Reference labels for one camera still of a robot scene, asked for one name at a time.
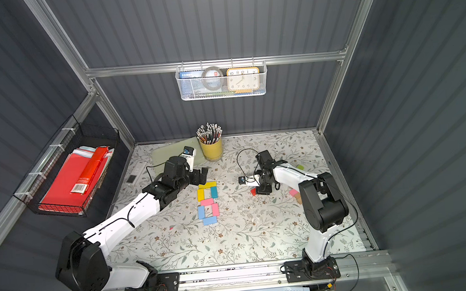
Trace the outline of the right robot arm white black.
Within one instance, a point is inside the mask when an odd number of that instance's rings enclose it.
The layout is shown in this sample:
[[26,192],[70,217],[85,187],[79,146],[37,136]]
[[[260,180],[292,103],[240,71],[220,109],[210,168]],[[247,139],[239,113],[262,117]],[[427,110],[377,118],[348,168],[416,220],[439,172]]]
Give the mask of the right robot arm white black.
[[258,153],[256,160],[259,167],[254,174],[257,194],[270,194],[273,188],[286,185],[300,195],[304,215],[312,228],[309,241],[302,250],[300,270],[311,277],[324,269],[334,269],[329,265],[333,260],[329,243],[340,232],[344,219],[349,215],[349,207],[339,188],[334,186],[332,175],[299,170],[284,160],[275,160],[269,151]]

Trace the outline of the yellow block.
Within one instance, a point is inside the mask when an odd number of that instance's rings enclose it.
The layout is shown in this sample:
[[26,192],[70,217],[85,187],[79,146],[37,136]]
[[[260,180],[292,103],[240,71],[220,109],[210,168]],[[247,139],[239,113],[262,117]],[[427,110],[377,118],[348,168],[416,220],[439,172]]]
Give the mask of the yellow block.
[[214,182],[207,182],[206,184],[200,184],[198,189],[211,189],[212,187],[216,187],[217,183]]
[[198,198],[198,201],[205,200],[205,189],[199,189],[197,191],[197,198]]

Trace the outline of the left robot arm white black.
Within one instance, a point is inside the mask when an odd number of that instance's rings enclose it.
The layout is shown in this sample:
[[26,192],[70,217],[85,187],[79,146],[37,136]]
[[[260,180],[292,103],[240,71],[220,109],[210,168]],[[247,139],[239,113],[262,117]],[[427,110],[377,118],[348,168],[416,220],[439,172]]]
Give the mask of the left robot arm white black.
[[55,278],[71,291],[149,289],[156,287],[157,270],[144,261],[112,265],[107,257],[131,232],[159,214],[189,185],[207,182],[208,169],[197,169],[189,155],[172,156],[159,174],[126,207],[83,233],[71,232],[62,241]]

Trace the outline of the light blue block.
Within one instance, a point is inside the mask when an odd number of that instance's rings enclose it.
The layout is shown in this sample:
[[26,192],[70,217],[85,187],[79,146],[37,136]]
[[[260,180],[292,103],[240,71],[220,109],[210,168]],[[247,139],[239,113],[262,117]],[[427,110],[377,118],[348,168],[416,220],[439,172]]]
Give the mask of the light blue block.
[[208,218],[203,219],[204,226],[213,225],[213,224],[216,224],[217,222],[218,222],[217,217],[208,217]]
[[205,219],[205,207],[199,206],[198,207],[198,219]]

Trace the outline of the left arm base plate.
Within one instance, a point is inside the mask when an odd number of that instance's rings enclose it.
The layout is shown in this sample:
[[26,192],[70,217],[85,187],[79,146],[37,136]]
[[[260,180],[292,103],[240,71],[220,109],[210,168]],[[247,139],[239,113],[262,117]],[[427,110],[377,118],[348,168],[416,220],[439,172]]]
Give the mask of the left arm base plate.
[[180,274],[158,273],[149,275],[147,281],[139,288],[126,288],[124,291],[178,291]]

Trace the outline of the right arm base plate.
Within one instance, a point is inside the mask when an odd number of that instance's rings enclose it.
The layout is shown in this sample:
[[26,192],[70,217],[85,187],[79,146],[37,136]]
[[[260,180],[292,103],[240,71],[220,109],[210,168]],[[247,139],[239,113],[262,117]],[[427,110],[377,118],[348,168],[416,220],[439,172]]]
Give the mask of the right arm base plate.
[[280,272],[286,276],[288,283],[312,280],[334,281],[341,277],[338,264],[331,256],[318,263],[313,263],[307,259],[287,261],[280,267]]

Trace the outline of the teal block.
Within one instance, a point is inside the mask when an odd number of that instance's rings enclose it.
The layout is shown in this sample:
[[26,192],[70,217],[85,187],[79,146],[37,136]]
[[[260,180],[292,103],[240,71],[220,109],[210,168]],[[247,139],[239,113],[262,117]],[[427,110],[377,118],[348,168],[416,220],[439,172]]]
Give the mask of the teal block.
[[213,199],[218,198],[218,189],[217,189],[217,187],[211,187],[210,192],[211,192],[211,197]]

